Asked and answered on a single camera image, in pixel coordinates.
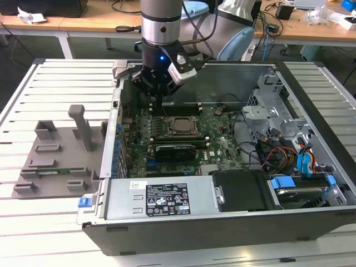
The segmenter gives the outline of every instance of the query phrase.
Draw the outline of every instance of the blue tab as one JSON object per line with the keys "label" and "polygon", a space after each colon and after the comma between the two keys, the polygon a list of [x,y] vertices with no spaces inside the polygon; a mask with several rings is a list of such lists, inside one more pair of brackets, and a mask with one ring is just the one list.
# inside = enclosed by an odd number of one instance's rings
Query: blue tab
{"label": "blue tab", "polygon": [[291,176],[277,176],[274,177],[271,182],[274,189],[296,187]]}
{"label": "blue tab", "polygon": [[273,178],[271,182],[274,189],[278,189],[280,187],[276,178]]}
{"label": "blue tab", "polygon": [[81,197],[78,202],[78,207],[91,207],[91,197]]}
{"label": "blue tab", "polygon": [[336,185],[336,180],[333,175],[328,175],[327,180],[330,186]]}
{"label": "blue tab", "polygon": [[307,177],[311,177],[312,176],[312,174],[309,173],[309,169],[308,169],[309,160],[310,160],[310,155],[309,154],[305,154],[304,160],[303,160],[303,165],[301,167],[301,172],[303,174],[306,174]]}
{"label": "blue tab", "polygon": [[298,154],[298,159],[296,161],[296,168],[298,169],[298,171],[301,171],[301,166],[303,164],[303,154]]}

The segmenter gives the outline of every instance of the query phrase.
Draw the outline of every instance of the blue cable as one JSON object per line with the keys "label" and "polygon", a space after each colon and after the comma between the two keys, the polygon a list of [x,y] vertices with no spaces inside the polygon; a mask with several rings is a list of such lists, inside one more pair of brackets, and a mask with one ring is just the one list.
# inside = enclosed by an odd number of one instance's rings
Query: blue cable
{"label": "blue cable", "polygon": [[268,30],[268,27],[267,27],[267,41],[266,41],[265,52],[263,54],[262,61],[265,61],[266,51],[267,51],[267,47],[268,47],[268,37],[269,37],[269,30]]}

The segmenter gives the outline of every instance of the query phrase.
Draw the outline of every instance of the connector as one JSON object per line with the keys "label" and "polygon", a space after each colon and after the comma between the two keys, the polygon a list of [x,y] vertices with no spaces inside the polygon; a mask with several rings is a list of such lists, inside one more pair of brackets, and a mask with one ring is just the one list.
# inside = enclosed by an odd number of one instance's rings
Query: connector
{"label": "connector", "polygon": [[267,136],[265,136],[259,132],[256,133],[256,137],[258,140],[261,140],[262,142],[266,142],[268,140]]}
{"label": "connector", "polygon": [[276,128],[272,128],[271,129],[271,135],[276,137],[276,138],[281,138],[282,137],[282,133],[280,131],[278,131]]}

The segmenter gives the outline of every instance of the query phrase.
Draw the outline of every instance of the barcode sticker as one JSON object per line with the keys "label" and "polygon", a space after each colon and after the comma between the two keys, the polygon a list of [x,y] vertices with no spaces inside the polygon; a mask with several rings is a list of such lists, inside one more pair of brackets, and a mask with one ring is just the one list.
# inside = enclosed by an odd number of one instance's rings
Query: barcode sticker
{"label": "barcode sticker", "polygon": [[130,190],[131,189],[146,189],[147,181],[131,181],[130,182]]}

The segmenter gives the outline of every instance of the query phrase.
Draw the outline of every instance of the green circuit board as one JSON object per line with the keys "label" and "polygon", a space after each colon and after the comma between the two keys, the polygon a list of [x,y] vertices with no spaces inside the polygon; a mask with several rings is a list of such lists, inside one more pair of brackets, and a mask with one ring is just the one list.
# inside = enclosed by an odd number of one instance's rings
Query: green circuit board
{"label": "green circuit board", "polygon": [[[216,116],[216,106],[203,106],[202,113],[198,116],[156,116],[153,117],[148,110],[140,110],[136,115],[130,117],[126,125],[126,143],[131,151],[132,165],[127,170],[127,177],[162,177],[162,176],[192,176],[207,175],[211,170],[233,170],[243,167],[243,161],[235,150],[230,135],[229,119],[227,113]],[[175,122],[181,123],[189,120],[192,129],[176,131]],[[195,158],[187,162],[157,162],[149,153],[155,147],[150,142],[152,137],[169,139],[167,145],[179,145],[184,141],[175,140],[175,137],[192,134],[196,137],[209,137],[208,140],[191,142],[197,144]],[[203,149],[198,146],[209,143]]]}

